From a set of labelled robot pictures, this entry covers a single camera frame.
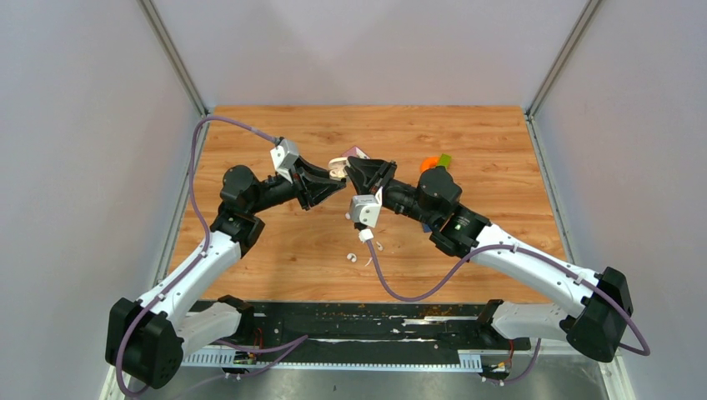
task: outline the wire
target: wire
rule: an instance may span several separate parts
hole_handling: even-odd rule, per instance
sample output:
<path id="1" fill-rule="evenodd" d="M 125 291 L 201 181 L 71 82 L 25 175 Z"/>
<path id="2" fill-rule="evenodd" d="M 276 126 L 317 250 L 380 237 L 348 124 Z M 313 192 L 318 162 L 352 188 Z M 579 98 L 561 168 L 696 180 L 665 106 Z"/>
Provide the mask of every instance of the wire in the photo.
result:
<path id="1" fill-rule="evenodd" d="M 457 272 L 457 270 L 459 270 L 461 268 L 462 265 L 464 265 L 464 263 L 466 263 L 472 257 L 474 257 L 480 253 L 487 252 L 489 250 L 515 250 L 516 252 L 528 255 L 532 258 L 537 258 L 538 260 L 550 265 L 551 267 L 560 270 L 565 276 L 567 276 L 569 278 L 572 278 L 574 280 L 579 279 L 579 275 L 577 273 L 573 272 L 572 270 L 563 266 L 559 262 L 556 262 L 552 258 L 547 257 L 541 253 L 535 252 L 533 250 L 529 250 L 524 247 L 515 247 L 515 246 L 508 245 L 508 244 L 491 244 L 488 246 L 475 248 L 474 250 L 470 251 L 469 254 L 462 257 L 459 260 L 459 262 L 457 262 L 456 265 L 454 265 L 454 267 L 447 273 L 447 275 L 444 278 L 442 278 L 442 280 L 439 281 L 439 283 L 435 287 L 430 289 L 427 293 L 417 296 L 417 297 L 403 297 L 403 296 L 398 295 L 396 292 L 394 292 L 393 289 L 390 288 L 388 283 L 385 282 L 385 277 L 383 276 L 383 271 L 381 271 L 381 269 L 380 269 L 380 263 L 378 260 L 378 256 L 376 256 L 374 245 L 373 245 L 373 242 L 371 241 L 371 239 L 367 240 L 366 244 L 368 245 L 369 251 L 371 252 L 371 258 L 374 260 L 376 274 L 378 274 L 379 281 L 383 285 L 383 288 L 385 289 L 386 292 L 388 292 L 388 294 L 390 294 L 394 298 L 397 298 L 398 300 L 401 300 L 404 302 L 418 302 L 420 300 L 424 300 L 425 298 L 432 296 L 439 289 L 441 289 L 442 286 L 444 286 L 444 284 L 454 275 L 454 273 Z M 649 356 L 650 355 L 650 347 L 648 346 L 648 343 L 646 342 L 645 337 L 640 332 L 639 328 L 636 326 L 634 321 L 631 319 L 631 316 L 613 298 L 611 298 L 608 294 L 606 294 L 605 291 L 599 289 L 598 287 L 596 287 L 592 283 L 587 282 L 584 279 L 581 279 L 579 282 L 580 282 L 580 284 L 582 284 L 586 288 L 589 288 L 592 292 L 596 293 L 601 298 L 603 298 L 612 308 L 614 308 L 614 310 L 616 310 L 617 313 L 619 313 L 619 315 L 624 319 L 624 321 L 626 321 L 626 324 L 629 325 L 629 328 L 631 328 L 631 331 L 634 333 L 634 335 L 638 339 L 642 348 L 631 347 L 631 346 L 629 346 L 627 344 L 623 344 L 623 343 L 619 343 L 619 347 L 623 348 L 625 350 L 628 350 L 632 353 L 639 354 L 641 356 Z"/>
<path id="2" fill-rule="evenodd" d="M 508 363 L 509 368 L 511 368 L 513 366 L 513 353 L 515 352 L 513 340 L 509 340 L 509 345 L 509 357 L 503 360 L 502 362 L 499 362 L 498 365 L 505 365 L 505 363 Z"/>
<path id="3" fill-rule="evenodd" d="M 198 389 L 198 388 L 200 388 L 200 387 L 202 387 L 202 386 L 204 386 L 204 385 L 207 385 L 207 384 L 209 384 L 209 383 L 211 383 L 211 382 L 218 381 L 219 379 L 227 379 L 227 378 L 230 378 L 230 377 L 232 377 L 233 375 L 236 375 L 236 378 L 237 378 L 237 379 L 240 379 L 240 378 L 252 378 L 252 377 L 258 376 L 258 375 L 260 375 L 261 373 L 264 373 L 265 371 L 268 371 L 270 368 L 272 368 L 272 367 L 278 365 L 278 363 L 280 363 L 285 357 L 287 357 L 288 354 L 290 354 L 297 346 L 299 346 L 299 345 L 302 344 L 305 340 L 307 340 L 307 337 L 308 337 L 307 335 L 304 335 L 304 336 L 299 337 L 299 338 L 293 340 L 292 342 L 286 343 L 286 344 L 284 344 L 284 345 L 282 345 L 282 346 L 272 347 L 272 348 L 265 348 L 265 349 L 259 349 L 259 350 L 262 350 L 262 351 L 259 351 L 258 353 L 274 353 L 274 352 L 276 352 L 276 351 L 278 351 L 278 350 L 283 350 L 283 349 L 285 349 L 285 348 L 287 348 L 288 351 L 282 353 L 279 357 L 275 358 L 275 360 L 274 360 L 273 362 L 271 362 L 270 364 L 266 365 L 265 367 L 260 368 L 258 371 L 250 372 L 249 370 L 246 370 L 246 371 L 248 371 L 248 373 L 237 373 L 237 374 L 226 373 L 225 375 L 217 375 L 217 376 L 215 376 L 215 377 L 207 377 L 206 379 L 202 380 L 201 382 L 196 383 L 195 385 L 193 385 L 193 386 L 190 387 L 189 389 L 187 389 L 187 390 L 181 392 L 178 396 L 172 397 L 171 400 L 177 400 L 177 399 L 179 399 L 179 398 L 183 398 L 184 395 L 186 395 L 187 393 L 193 392 L 194 390 L 196 390 L 196 389 Z M 238 346 L 238 345 L 235 345 L 235 344 L 233 344 L 233 343 L 231 343 L 231 342 L 226 342 L 225 340 L 217 340 L 216 343 L 218 343 L 218 344 L 223 344 L 224 346 L 229 346 L 230 348 L 234 348 L 234 349 L 240 350 L 240 351 L 243 351 L 243 350 L 241 350 L 241 349 L 242 349 L 242 348 L 245 348 L 245 347 L 240 347 L 240 346 Z M 251 353 L 255 353 L 255 352 L 253 351 L 253 349 L 248 349 L 248 351 L 251 352 Z"/>
<path id="4" fill-rule="evenodd" d="M 520 375 L 518 375 L 517 377 L 512 377 L 510 379 L 503 379 L 503 380 L 491 379 L 488 377 L 484 378 L 484 379 L 486 379 L 487 381 L 489 381 L 491 383 L 495 383 L 500 386 L 505 386 L 505 385 L 510 385 L 510 384 L 516 383 L 516 382 L 520 381 L 521 379 L 527 377 L 528 374 L 530 374 L 530 372 L 533 371 L 533 368 L 535 368 L 535 364 L 538 362 L 538 355 L 540 355 L 540 343 L 542 341 L 543 341 L 543 339 L 540 339 L 540 338 L 538 339 L 538 342 L 535 344 L 535 351 L 533 352 L 533 358 L 530 358 L 530 364 L 528 364 L 528 366 L 525 368 L 525 370 L 522 373 L 520 373 Z"/>
<path id="5" fill-rule="evenodd" d="M 194 175 L 196 175 L 196 153 L 197 153 L 197 137 L 199 134 L 199 131 L 201 130 L 201 127 L 209 122 L 209 121 L 221 121 L 223 123 L 230 123 L 233 124 L 239 128 L 243 128 L 245 130 L 248 130 L 252 133 L 255 133 L 259 137 L 271 142 L 272 144 L 276 144 L 278 139 L 275 137 L 272 137 L 268 135 L 265 132 L 262 132 L 255 127 L 251 127 L 250 125 L 247 125 L 245 123 L 236 121 L 231 118 L 226 118 L 226 117 L 220 117 L 218 115 L 209 115 L 205 118 L 202 118 L 194 127 L 194 132 L 192 134 L 192 148 L 191 148 L 191 154 L 189 157 L 189 167 L 187 170 L 188 174 L 188 182 L 189 182 L 189 190 L 188 190 L 188 195 L 189 195 L 189 201 L 192 204 L 192 208 L 194 210 L 194 213 L 197 215 L 197 218 L 199 222 L 201 223 L 201 226 L 203 228 L 203 252 L 198 254 L 197 257 L 192 260 L 192 262 L 187 265 L 187 267 L 179 274 L 177 275 L 170 283 L 168 283 L 160 293 L 155 296 L 155 298 L 148 303 L 147 306 L 143 308 L 142 311 L 133 319 L 133 321 L 130 323 L 128 326 L 128 329 L 125 331 L 125 334 L 123 335 L 123 340 L 120 341 L 120 345 L 118 346 L 118 355 L 116 356 L 116 361 L 115 361 L 115 377 L 116 380 L 118 381 L 118 387 L 120 388 L 120 391 L 123 392 L 124 395 L 130 397 L 130 398 L 135 398 L 143 393 L 145 393 L 146 390 L 148 390 L 148 385 L 145 385 L 142 389 L 134 392 L 128 389 L 128 386 L 125 384 L 125 380 L 123 379 L 123 358 L 125 356 L 125 348 L 128 346 L 128 339 L 133 335 L 133 332 L 135 331 L 135 328 L 138 326 L 140 321 L 143 320 L 145 315 L 152 309 L 160 300 L 159 296 L 160 295 L 166 295 L 169 293 L 174 286 L 176 286 L 179 282 L 184 279 L 184 277 L 187 276 L 196 266 L 199 264 L 200 261 L 203 260 L 204 254 L 208 250 L 208 246 L 211 243 L 211 231 L 208 229 L 208 224 L 206 223 L 206 219 L 203 217 L 203 214 L 198 208 L 197 205 L 197 200 L 196 200 L 196 195 L 194 194 Z"/>

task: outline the orange object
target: orange object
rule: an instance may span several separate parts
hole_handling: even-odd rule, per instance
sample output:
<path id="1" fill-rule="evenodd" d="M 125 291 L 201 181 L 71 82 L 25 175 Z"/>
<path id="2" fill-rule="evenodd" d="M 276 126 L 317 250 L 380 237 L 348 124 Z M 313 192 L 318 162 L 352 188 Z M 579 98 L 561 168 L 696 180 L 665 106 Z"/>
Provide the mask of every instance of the orange object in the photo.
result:
<path id="1" fill-rule="evenodd" d="M 439 157 L 425 158 L 424 161 L 422 161 L 422 164 L 420 164 L 420 172 L 423 173 L 428 169 L 437 167 L 437 163 L 439 163 Z"/>

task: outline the white plastic piece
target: white plastic piece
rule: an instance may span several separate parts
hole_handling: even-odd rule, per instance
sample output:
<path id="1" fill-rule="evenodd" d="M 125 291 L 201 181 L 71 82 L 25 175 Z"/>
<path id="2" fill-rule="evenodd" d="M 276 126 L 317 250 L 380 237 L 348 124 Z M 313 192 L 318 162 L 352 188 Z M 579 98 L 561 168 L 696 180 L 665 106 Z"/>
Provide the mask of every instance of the white plastic piece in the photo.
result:
<path id="1" fill-rule="evenodd" d="M 178 336 L 184 339 L 184 358 L 217 339 L 233 335 L 240 321 L 241 313 L 225 302 L 215 302 L 206 310 L 185 317 L 178 327 Z"/>
<path id="2" fill-rule="evenodd" d="M 284 139 L 278 146 L 270 150 L 270 157 L 273 159 L 275 171 L 292 183 L 289 169 L 299 158 L 299 149 L 293 141 Z"/>
<path id="3" fill-rule="evenodd" d="M 567 313 L 557 304 L 515 304 L 503 302 L 496 308 L 491 327 L 507 339 L 543 338 L 567 341 L 559 322 Z"/>
<path id="4" fill-rule="evenodd" d="M 582 271 L 582 272 L 578 273 L 578 274 L 577 274 L 577 279 L 574 280 L 574 284 L 575 284 L 575 285 L 581 285 L 581 284 L 582 284 L 582 281 L 584 281 L 584 280 L 586 279 L 586 277 L 587 277 L 587 272 L 586 272 L 586 271 Z"/>
<path id="5" fill-rule="evenodd" d="M 476 240 L 479 241 L 480 248 L 500 242 L 517 242 L 519 244 L 518 248 L 524 248 L 542 254 L 560 265 L 569 265 L 569 269 L 573 273 L 585 272 L 584 280 L 587 282 L 594 285 L 598 283 L 598 280 L 594 277 L 593 270 L 568 264 L 556 257 L 552 257 L 542 250 L 511 237 L 511 235 L 498 225 L 484 227 L 481 233 L 476 237 Z M 574 279 L 566 277 L 560 270 L 551 267 L 546 262 L 521 252 L 513 253 L 491 250 L 474 256 L 471 261 L 486 267 L 491 267 L 505 273 L 513 279 L 525 283 L 538 292 L 543 293 L 543 295 L 547 296 L 553 303 L 556 303 L 570 316 L 575 318 L 584 311 L 582 298 L 591 298 L 593 294 L 589 288 L 573 284 Z"/>
<path id="6" fill-rule="evenodd" d="M 201 251 L 201 247 L 194 249 L 189 257 L 159 285 L 140 296 L 139 299 L 143 301 L 143 304 L 150 303 L 163 290 L 163 287 L 169 285 L 177 275 L 186 269 Z M 164 301 L 158 302 L 152 308 L 151 312 L 155 314 L 166 313 L 167 319 L 172 322 L 172 325 L 178 327 L 192 305 L 201 298 L 213 281 L 240 259 L 240 245 L 234 243 L 231 237 L 225 233 L 213 232 L 208 257 L 199 261 L 196 267 L 166 294 Z"/>
<path id="7" fill-rule="evenodd" d="M 368 240 L 372 240 L 373 238 L 374 233 L 370 229 L 364 229 L 363 231 L 359 232 L 359 239 L 362 243 L 366 243 Z"/>
<path id="8" fill-rule="evenodd" d="M 361 194 L 351 197 L 348 213 L 355 223 L 362 223 L 367 227 L 375 228 L 383 207 L 383 189 L 380 188 L 373 194 Z"/>

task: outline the small white part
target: small white part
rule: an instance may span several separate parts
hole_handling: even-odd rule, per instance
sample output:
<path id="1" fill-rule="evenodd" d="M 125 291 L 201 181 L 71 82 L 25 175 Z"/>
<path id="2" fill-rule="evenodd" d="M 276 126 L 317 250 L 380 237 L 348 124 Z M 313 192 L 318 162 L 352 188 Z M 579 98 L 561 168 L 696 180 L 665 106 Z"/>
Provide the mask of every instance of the small white part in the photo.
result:
<path id="1" fill-rule="evenodd" d="M 374 195 L 360 194 L 351 197 L 348 212 L 351 215 L 351 220 L 355 223 L 375 228 L 382 207 L 383 189 L 380 188 Z"/>
<path id="2" fill-rule="evenodd" d="M 584 281 L 587 277 L 587 272 L 586 271 L 580 271 L 577 274 L 577 279 L 574 280 L 575 285 L 580 285 L 582 284 L 582 281 Z"/>
<path id="3" fill-rule="evenodd" d="M 284 139 L 276 148 L 270 150 L 270 157 L 273 159 L 275 171 L 292 183 L 289 169 L 299 158 L 297 145 L 291 140 Z"/>
<path id="4" fill-rule="evenodd" d="M 359 239 L 362 243 L 366 243 L 368 240 L 372 240 L 373 238 L 374 233 L 370 229 L 364 229 L 363 231 L 359 232 Z"/>

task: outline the green object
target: green object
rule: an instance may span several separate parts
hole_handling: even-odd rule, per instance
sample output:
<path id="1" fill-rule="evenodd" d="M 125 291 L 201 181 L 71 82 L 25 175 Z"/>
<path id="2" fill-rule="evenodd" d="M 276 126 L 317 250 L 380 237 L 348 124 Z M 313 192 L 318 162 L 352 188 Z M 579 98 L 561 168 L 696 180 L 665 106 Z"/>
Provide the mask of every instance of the green object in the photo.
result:
<path id="1" fill-rule="evenodd" d="M 444 169 L 449 169 L 449 164 L 452 163 L 452 156 L 448 154 L 442 154 L 439 156 L 439 161 L 437 161 L 437 166 L 439 167 L 440 165 L 444 167 Z"/>

